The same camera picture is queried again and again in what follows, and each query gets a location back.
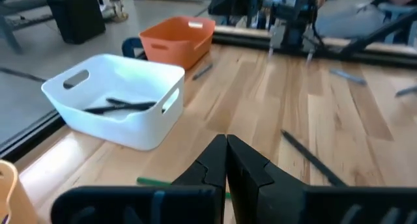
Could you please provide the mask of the orange plastic bin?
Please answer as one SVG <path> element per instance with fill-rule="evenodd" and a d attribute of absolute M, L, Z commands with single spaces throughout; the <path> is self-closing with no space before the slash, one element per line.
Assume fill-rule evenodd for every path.
<path fill-rule="evenodd" d="M 210 51 L 216 22 L 175 16 L 139 33 L 148 60 L 192 68 Z"/>

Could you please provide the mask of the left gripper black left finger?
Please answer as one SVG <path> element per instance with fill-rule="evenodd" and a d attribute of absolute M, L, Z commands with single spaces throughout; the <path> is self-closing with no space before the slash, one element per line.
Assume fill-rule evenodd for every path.
<path fill-rule="evenodd" d="M 210 185 L 225 188 L 227 138 L 217 135 L 172 185 Z"/>

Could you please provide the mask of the person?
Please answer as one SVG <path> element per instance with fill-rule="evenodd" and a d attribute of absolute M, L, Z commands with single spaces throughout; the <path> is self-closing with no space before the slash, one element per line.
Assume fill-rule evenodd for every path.
<path fill-rule="evenodd" d="M 417 0 L 317 0 L 317 33 L 333 38 L 367 36 L 388 22 L 380 3 L 411 6 Z"/>

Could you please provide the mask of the grey crayon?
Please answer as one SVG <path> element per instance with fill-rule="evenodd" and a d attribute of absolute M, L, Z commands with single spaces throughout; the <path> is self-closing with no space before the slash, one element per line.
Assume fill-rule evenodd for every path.
<path fill-rule="evenodd" d="M 407 87 L 405 89 L 401 89 L 400 91 L 397 91 L 395 94 L 395 97 L 401 97 L 407 94 L 412 94 L 417 92 L 417 85 L 412 87 Z"/>
<path fill-rule="evenodd" d="M 212 67 L 213 67 L 213 64 L 208 64 L 204 68 L 198 70 L 198 72 L 195 73 L 194 76 L 192 77 L 192 80 L 195 81 L 199 79 L 202 75 L 208 72 Z"/>
<path fill-rule="evenodd" d="M 331 74 L 337 75 L 339 77 L 343 77 L 343 78 L 345 78 L 345 79 L 347 79 L 349 81 L 355 82 L 355 83 L 357 83 L 359 85 L 367 85 L 367 81 L 365 79 L 363 79 L 361 77 L 353 76 L 353 75 L 351 75 L 351 74 L 349 74 L 347 72 L 344 72 L 342 70 L 330 69 L 329 72 Z"/>

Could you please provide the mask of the black floor box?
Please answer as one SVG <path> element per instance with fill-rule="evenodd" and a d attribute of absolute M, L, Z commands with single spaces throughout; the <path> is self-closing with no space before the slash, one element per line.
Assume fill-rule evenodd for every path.
<path fill-rule="evenodd" d="M 47 0 L 62 39 L 82 44 L 105 33 L 98 0 Z"/>

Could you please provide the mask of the yellow plastic bin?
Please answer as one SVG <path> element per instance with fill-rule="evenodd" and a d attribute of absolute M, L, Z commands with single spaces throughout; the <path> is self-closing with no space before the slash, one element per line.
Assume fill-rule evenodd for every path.
<path fill-rule="evenodd" d="M 0 224 L 38 224 L 17 168 L 5 160 L 0 160 Z"/>

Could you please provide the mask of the green pen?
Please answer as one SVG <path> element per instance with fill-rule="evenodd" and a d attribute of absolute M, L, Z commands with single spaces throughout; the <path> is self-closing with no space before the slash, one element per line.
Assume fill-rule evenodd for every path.
<path fill-rule="evenodd" d="M 137 177 L 136 183 L 139 185 L 144 186 L 170 186 L 170 185 L 176 185 L 176 186 L 209 186 L 210 184 L 205 184 L 203 182 L 190 182 L 190 181 L 179 181 L 179 182 L 166 182 L 162 180 L 156 180 L 153 178 L 147 178 L 147 177 Z"/>

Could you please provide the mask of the white plastic bin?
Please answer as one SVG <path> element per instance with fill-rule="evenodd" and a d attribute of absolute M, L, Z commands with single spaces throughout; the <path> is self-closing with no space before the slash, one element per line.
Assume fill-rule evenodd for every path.
<path fill-rule="evenodd" d="M 47 80 L 41 89 L 73 130 L 137 150 L 152 150 L 182 114 L 184 75 L 179 66 L 100 54 Z M 154 105 L 144 111 L 86 112 L 107 107 L 110 98 Z"/>

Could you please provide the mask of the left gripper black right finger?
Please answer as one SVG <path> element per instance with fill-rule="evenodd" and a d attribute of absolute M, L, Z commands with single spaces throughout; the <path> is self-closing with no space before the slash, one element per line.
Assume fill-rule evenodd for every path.
<path fill-rule="evenodd" d="M 235 135 L 228 135 L 227 179 L 237 224 L 299 224 L 306 184 Z"/>

